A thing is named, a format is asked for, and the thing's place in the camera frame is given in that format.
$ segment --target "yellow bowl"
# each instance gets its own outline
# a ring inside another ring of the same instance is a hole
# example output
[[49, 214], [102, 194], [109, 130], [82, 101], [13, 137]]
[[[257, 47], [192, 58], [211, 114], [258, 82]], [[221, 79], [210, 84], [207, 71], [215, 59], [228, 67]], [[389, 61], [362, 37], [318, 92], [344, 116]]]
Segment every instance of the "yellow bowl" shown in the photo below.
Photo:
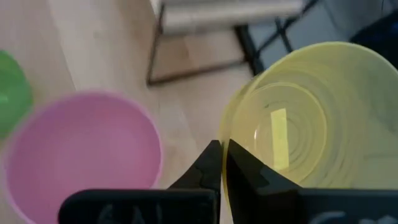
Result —
[[398, 189], [395, 96], [398, 71], [379, 54], [315, 44], [244, 86], [225, 109], [219, 138], [225, 155], [233, 139], [303, 187]]

